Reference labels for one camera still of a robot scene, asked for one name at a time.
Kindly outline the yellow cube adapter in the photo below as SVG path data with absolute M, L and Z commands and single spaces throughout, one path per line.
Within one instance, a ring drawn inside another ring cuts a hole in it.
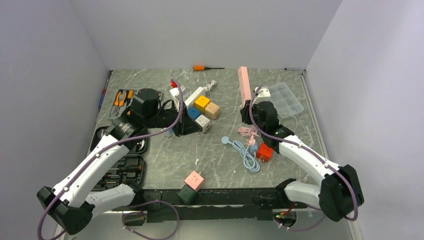
M 203 114 L 206 112 L 206 107 L 211 103 L 211 100 L 204 96 L 200 95 L 195 101 L 194 101 L 194 107 L 202 112 Z

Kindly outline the white cube adapter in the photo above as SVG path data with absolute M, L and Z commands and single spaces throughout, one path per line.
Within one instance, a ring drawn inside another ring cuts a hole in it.
M 203 114 L 199 115 L 195 119 L 195 122 L 201 128 L 202 133 L 205 133 L 211 127 L 211 120 Z

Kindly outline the dark green cube adapter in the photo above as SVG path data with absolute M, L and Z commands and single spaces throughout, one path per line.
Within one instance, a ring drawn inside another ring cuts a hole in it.
M 185 205 L 191 205 L 197 196 L 197 192 L 192 187 L 185 184 L 178 192 L 177 196 Z

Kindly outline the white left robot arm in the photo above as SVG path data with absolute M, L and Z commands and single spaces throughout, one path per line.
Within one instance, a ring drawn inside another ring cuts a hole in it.
M 145 191 L 134 181 L 124 181 L 97 193 L 92 193 L 92 189 L 138 141 L 152 136 L 150 129 L 157 129 L 159 134 L 172 130 L 178 137 L 201 130 L 190 118 L 183 101 L 166 108 L 155 89 L 139 90 L 82 163 L 55 186 L 44 186 L 38 191 L 36 196 L 44 208 L 43 214 L 55 220 L 65 233 L 75 235 L 104 212 L 123 206 L 139 209 Z

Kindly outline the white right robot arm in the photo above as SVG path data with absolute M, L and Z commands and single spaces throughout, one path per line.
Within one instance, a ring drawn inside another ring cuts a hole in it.
M 258 130 L 267 147 L 292 160 L 317 183 L 284 180 L 275 188 L 275 200 L 280 207 L 303 203 L 318 207 L 334 222 L 357 220 L 364 196 L 354 167 L 340 166 L 304 144 L 292 130 L 280 124 L 277 110 L 269 101 L 254 104 L 246 100 L 240 114 L 243 123 Z

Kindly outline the dark blue cube adapter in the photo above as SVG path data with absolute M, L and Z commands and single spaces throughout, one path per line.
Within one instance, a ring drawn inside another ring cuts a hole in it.
M 192 120 L 196 120 L 199 116 L 202 115 L 202 112 L 198 110 L 197 108 L 195 108 L 194 106 L 190 107 L 187 110 L 187 113 Z

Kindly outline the red cube socket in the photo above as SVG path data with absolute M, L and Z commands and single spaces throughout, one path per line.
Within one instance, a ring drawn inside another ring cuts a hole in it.
M 256 152 L 255 157 L 262 162 L 268 163 L 273 157 L 273 154 L 274 150 L 263 142 Z

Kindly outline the light blue cube adapter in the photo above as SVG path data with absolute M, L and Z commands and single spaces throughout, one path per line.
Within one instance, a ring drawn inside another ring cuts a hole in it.
M 258 150 L 259 150 L 259 147 L 257 142 L 255 142 L 253 145 L 250 145 L 248 148 L 249 154 L 253 157 L 256 156 Z

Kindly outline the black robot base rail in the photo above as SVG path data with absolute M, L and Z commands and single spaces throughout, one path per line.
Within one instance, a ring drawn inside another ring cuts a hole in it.
M 177 189 L 146 189 L 144 198 L 136 204 L 162 200 L 173 205 L 176 210 L 163 203 L 153 203 L 138 207 L 147 213 L 148 223 L 161 223 L 180 220 L 232 220 L 256 219 L 271 221 L 275 213 L 305 209 L 304 203 L 293 203 L 284 199 L 275 188 L 210 188 L 197 192 L 188 205 L 178 197 Z

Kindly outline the white long power strip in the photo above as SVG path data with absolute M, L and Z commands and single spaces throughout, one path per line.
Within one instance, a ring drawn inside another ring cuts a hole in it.
M 206 86 L 199 86 L 193 93 L 191 93 L 189 95 L 189 97 L 187 97 L 184 100 L 184 104 L 185 106 L 189 109 L 191 107 L 194 106 L 195 101 L 200 97 L 200 96 L 206 96 L 206 93 L 210 92 L 211 89 L 217 84 L 216 80 L 212 80 L 211 83 L 207 84 Z

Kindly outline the orange wooden cube adapter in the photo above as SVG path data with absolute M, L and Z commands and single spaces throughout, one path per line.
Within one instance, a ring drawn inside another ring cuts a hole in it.
M 205 115 L 213 120 L 215 120 L 219 116 L 220 112 L 221 112 L 220 106 L 218 106 L 217 104 L 213 102 L 210 102 L 205 107 Z

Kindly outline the pink power strip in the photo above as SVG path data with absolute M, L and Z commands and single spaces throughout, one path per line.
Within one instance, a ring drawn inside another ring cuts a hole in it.
M 237 73 L 240 85 L 241 105 L 244 108 L 246 101 L 250 101 L 252 99 L 248 68 L 246 66 L 241 66 Z

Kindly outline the pink cube adapter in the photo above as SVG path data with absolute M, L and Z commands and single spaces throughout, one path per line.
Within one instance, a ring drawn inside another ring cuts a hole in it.
M 203 186 L 205 179 L 196 171 L 192 171 L 184 180 L 184 182 L 195 192 L 198 192 L 199 189 Z

